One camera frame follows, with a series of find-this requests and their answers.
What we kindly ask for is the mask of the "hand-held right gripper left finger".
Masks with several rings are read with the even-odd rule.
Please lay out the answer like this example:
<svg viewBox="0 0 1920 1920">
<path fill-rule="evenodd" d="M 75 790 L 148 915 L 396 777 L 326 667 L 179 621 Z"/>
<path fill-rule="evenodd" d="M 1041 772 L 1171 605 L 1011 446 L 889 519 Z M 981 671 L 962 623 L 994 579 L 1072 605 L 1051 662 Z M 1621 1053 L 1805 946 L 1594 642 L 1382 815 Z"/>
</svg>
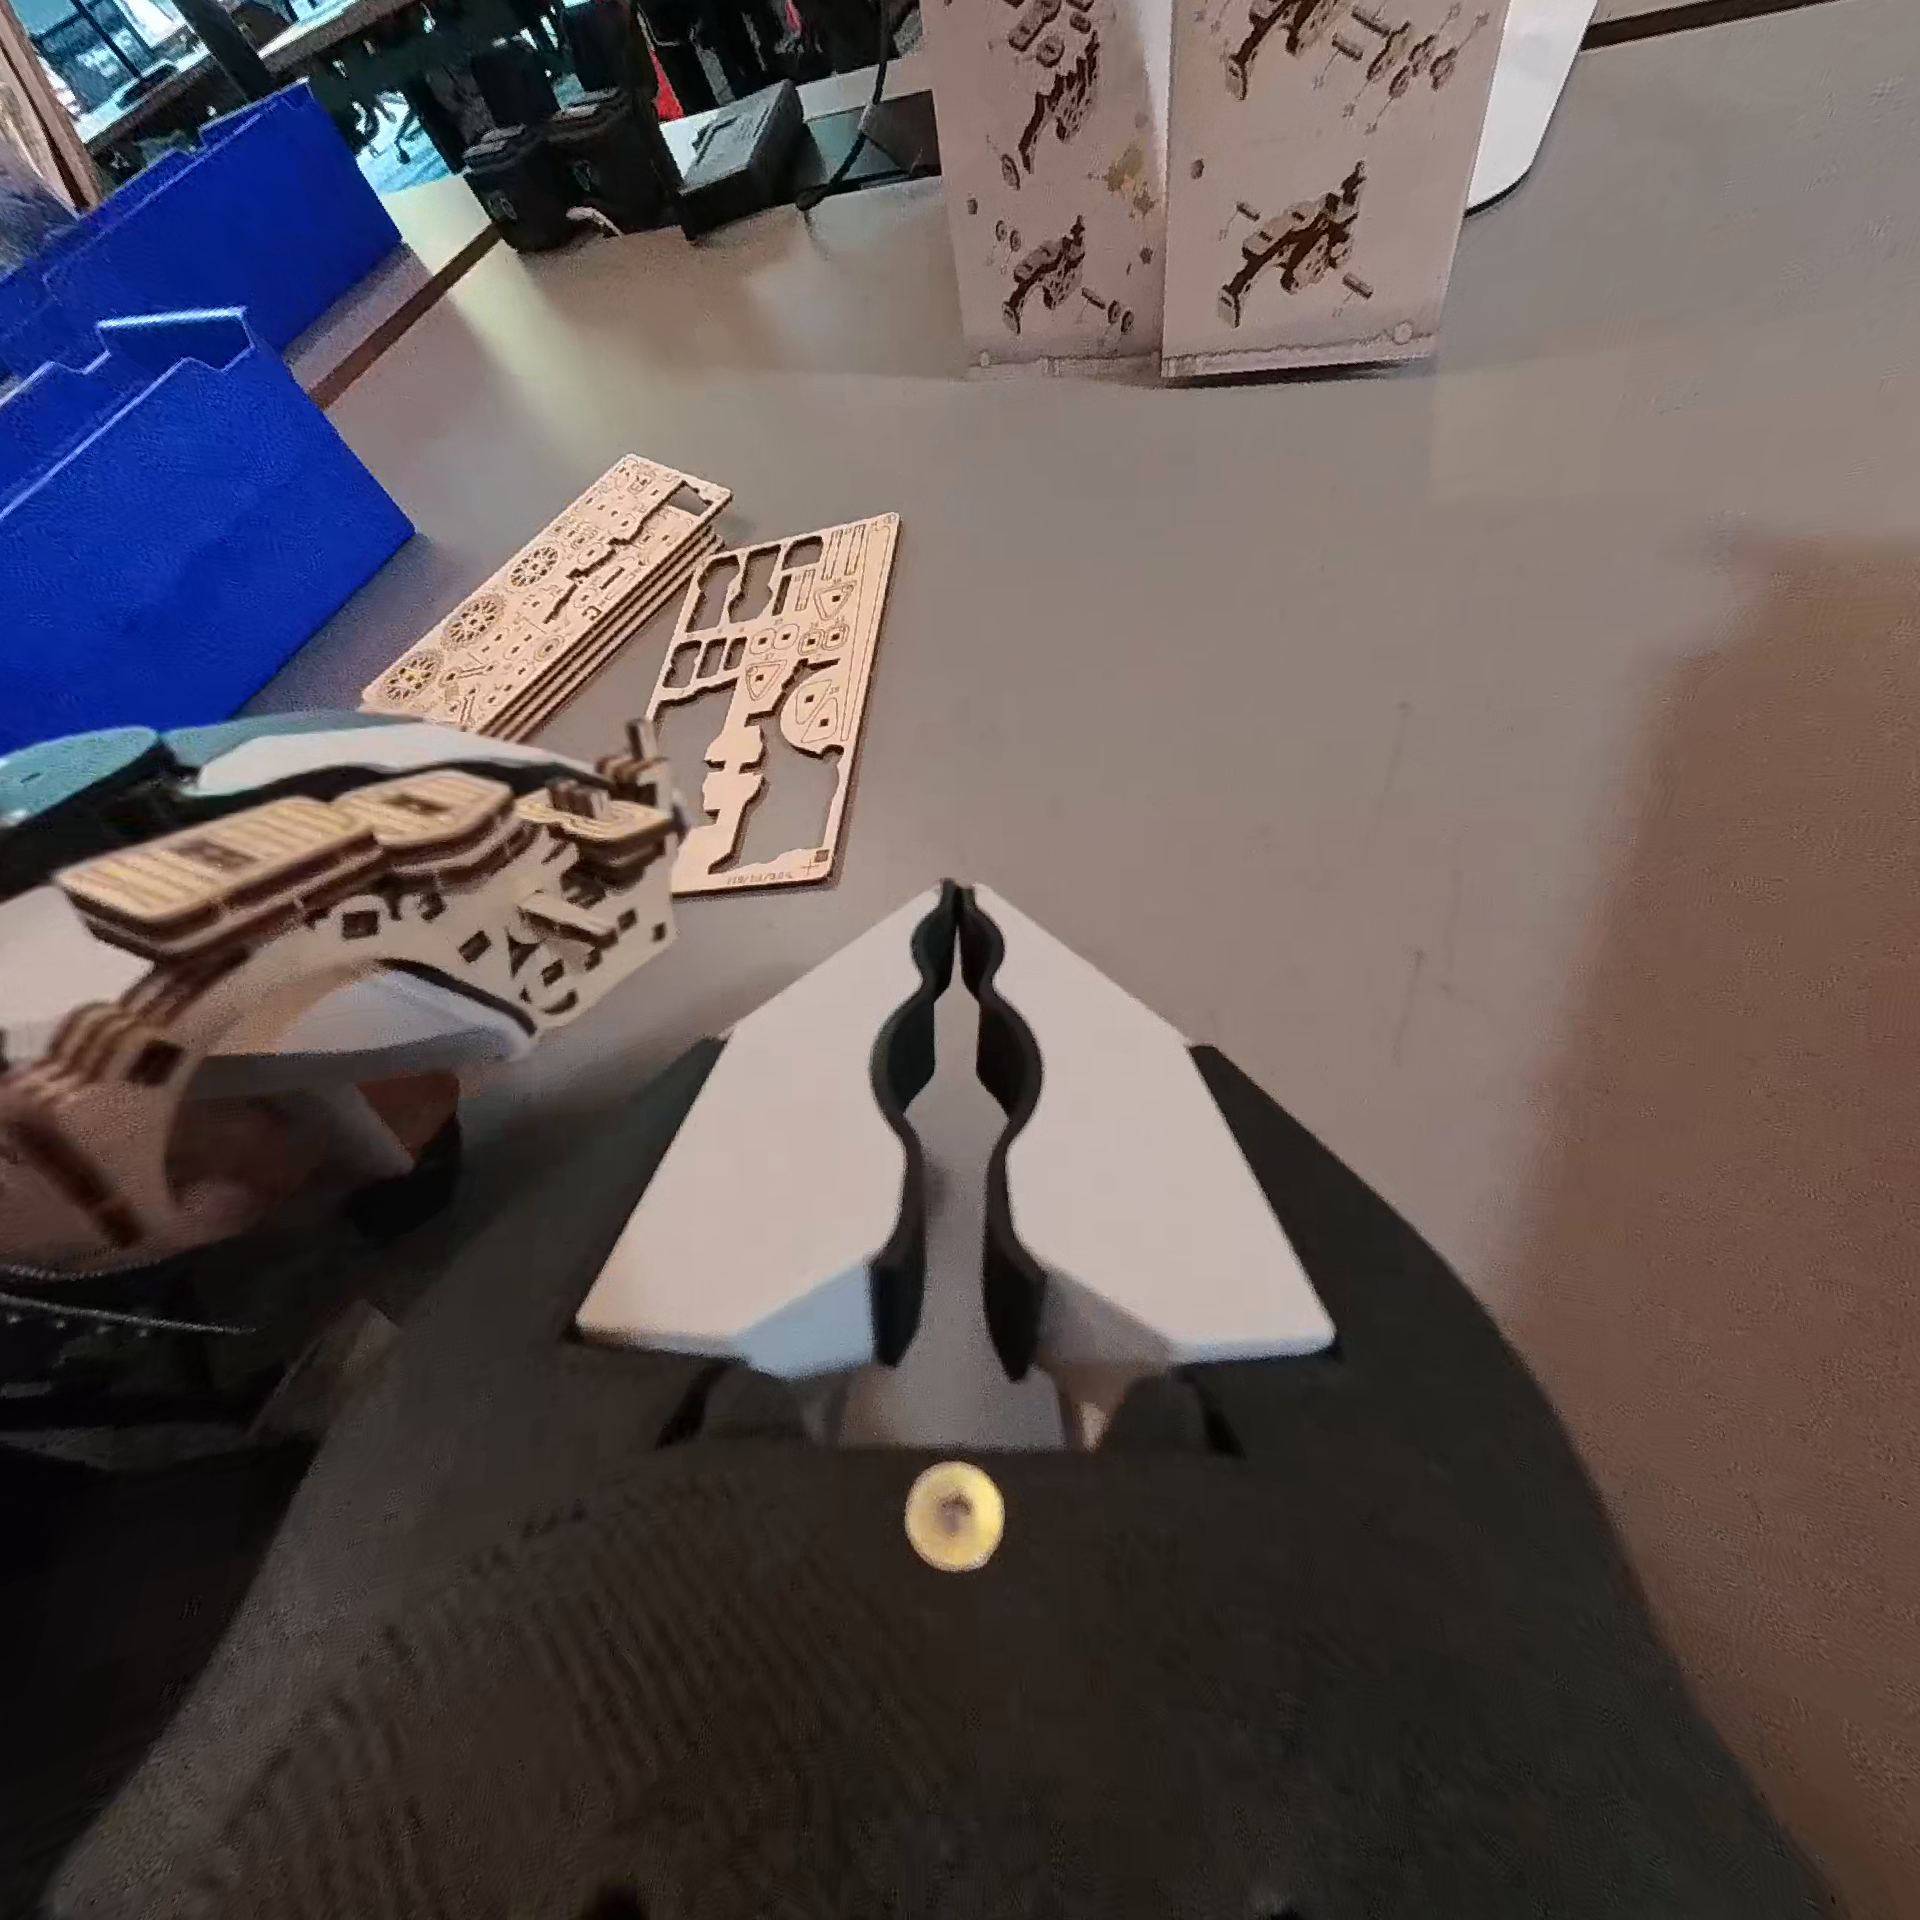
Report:
<svg viewBox="0 0 1920 1920">
<path fill-rule="evenodd" d="M 736 1021 L 576 1311 L 580 1338 L 777 1378 L 900 1362 L 928 1274 L 907 1108 L 937 1066 L 956 935 L 944 879 Z"/>
</svg>

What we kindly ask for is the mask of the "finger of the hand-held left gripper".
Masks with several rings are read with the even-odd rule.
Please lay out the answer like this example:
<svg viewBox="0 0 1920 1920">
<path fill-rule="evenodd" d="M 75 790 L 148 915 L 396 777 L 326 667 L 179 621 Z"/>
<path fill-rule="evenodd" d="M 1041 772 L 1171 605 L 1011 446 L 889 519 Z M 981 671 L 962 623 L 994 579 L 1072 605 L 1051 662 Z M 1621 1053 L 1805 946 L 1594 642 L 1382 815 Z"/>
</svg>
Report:
<svg viewBox="0 0 1920 1920">
<path fill-rule="evenodd" d="M 446 767 L 478 770 L 520 793 L 554 777 L 592 777 L 585 758 L 374 713 L 265 713 L 166 730 L 161 745 L 195 799 L 259 799 L 282 790 L 332 798 Z"/>
<path fill-rule="evenodd" d="M 118 996 L 147 965 L 96 942 L 59 895 L 3 905 L 4 1060 L 35 1062 L 75 1009 Z M 196 1091 L 250 1098 L 373 1084 L 411 1073 L 490 1073 L 533 1039 L 515 1019 L 440 982 L 374 972 L 344 982 L 300 1015 L 228 1029 L 209 1051 Z"/>
</svg>

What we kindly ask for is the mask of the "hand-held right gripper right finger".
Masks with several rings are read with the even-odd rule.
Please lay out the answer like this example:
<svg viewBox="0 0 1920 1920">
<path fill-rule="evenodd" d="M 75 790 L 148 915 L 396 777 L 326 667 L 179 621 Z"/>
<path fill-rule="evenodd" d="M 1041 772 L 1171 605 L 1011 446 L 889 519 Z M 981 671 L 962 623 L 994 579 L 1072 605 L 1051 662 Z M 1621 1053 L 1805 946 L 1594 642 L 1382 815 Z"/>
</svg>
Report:
<svg viewBox="0 0 1920 1920">
<path fill-rule="evenodd" d="M 1009 1378 L 1126 1386 L 1332 1349 L 1186 1036 L 982 884 L 965 891 L 965 981 L 1004 1117 L 981 1278 Z"/>
</svg>

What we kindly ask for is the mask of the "wooden model assembly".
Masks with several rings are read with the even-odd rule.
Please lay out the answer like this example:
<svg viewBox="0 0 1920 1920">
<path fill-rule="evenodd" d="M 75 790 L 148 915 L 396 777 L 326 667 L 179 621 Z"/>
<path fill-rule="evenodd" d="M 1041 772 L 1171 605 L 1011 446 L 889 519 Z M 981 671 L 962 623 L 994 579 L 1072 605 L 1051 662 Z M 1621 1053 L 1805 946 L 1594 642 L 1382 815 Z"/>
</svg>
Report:
<svg viewBox="0 0 1920 1920">
<path fill-rule="evenodd" d="M 161 1039 L 201 1059 L 233 1027 L 296 1018 L 350 981 L 405 972 L 488 1006 L 533 1039 L 578 1021 L 674 942 L 673 873 L 688 829 L 644 722 L 592 777 L 515 790 L 446 767 L 332 799 L 280 790 L 157 843 L 89 860 L 59 882 L 144 981 L 99 1010 L 96 1051 L 72 1025 L 33 1075 L 54 1127 L 165 1108 Z M 176 1246 L 4 1246 L 35 1281 L 81 1281 Z"/>
</svg>

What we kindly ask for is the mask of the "grey desk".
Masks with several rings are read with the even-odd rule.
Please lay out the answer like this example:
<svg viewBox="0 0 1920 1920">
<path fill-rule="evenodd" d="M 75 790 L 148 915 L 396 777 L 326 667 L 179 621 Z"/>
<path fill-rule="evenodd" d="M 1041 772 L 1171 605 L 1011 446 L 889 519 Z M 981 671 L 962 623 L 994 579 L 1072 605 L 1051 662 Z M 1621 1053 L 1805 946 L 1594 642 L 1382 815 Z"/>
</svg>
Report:
<svg viewBox="0 0 1920 1920">
<path fill-rule="evenodd" d="M 419 529 L 350 706 L 624 450 L 902 522 L 827 887 L 513 1084 L 585 1101 L 941 878 L 1234 1055 L 1477 1286 L 1848 1916 L 1915 1916 L 1915 4 L 1574 60 L 1437 354 L 962 371 L 939 188 L 493 252 L 326 409 Z"/>
</svg>

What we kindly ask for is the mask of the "person's left hand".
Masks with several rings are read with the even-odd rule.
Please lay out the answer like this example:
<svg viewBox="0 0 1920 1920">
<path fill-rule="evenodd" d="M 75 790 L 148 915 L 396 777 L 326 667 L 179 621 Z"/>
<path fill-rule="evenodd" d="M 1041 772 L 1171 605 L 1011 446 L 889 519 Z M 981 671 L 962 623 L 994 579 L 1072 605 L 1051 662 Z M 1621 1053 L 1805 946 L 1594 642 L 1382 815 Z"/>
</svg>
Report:
<svg viewBox="0 0 1920 1920">
<path fill-rule="evenodd" d="M 313 1092 L 190 1098 L 165 1174 L 181 1251 L 228 1242 L 313 1194 L 345 1191 L 368 1162 L 344 1116 Z"/>
</svg>

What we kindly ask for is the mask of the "stack of wooden part sheets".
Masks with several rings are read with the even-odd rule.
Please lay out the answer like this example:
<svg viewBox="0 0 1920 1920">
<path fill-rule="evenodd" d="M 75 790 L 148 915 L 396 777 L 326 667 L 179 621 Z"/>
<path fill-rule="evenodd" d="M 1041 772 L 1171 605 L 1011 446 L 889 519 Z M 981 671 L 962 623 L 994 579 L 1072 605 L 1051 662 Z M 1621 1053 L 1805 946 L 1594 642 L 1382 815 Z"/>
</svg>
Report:
<svg viewBox="0 0 1920 1920">
<path fill-rule="evenodd" d="M 374 677 L 361 713 L 529 739 L 686 590 L 732 498 L 622 457 Z"/>
</svg>

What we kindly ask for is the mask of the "punched-out wooden part sheet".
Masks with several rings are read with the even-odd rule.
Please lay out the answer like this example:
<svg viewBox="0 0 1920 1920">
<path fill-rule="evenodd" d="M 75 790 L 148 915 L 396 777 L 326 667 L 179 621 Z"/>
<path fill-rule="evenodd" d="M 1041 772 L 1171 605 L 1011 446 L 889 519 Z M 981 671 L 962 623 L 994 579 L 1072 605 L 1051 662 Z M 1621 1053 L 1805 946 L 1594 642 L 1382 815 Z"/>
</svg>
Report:
<svg viewBox="0 0 1920 1920">
<path fill-rule="evenodd" d="M 721 702 L 683 782 L 688 829 L 674 895 L 765 894 L 837 871 L 858 750 L 896 566 L 900 516 L 842 522 L 810 535 L 708 555 L 692 573 L 644 708 Z M 753 818 L 777 787 L 777 755 L 833 770 L 814 833 L 748 860 Z"/>
</svg>

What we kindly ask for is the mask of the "black charger box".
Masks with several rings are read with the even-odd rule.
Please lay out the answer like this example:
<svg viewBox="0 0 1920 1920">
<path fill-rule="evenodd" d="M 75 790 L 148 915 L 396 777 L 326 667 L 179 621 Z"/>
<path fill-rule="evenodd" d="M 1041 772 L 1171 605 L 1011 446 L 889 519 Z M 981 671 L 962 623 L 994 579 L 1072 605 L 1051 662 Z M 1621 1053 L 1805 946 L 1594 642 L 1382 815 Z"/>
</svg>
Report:
<svg viewBox="0 0 1920 1920">
<path fill-rule="evenodd" d="M 562 219 L 613 234 L 681 225 L 681 169 L 653 108 L 629 86 L 589 89 L 545 124 Z"/>
<path fill-rule="evenodd" d="M 546 126 L 507 126 L 464 149 L 462 179 L 501 241 L 523 257 L 562 252 L 585 227 Z"/>
</svg>

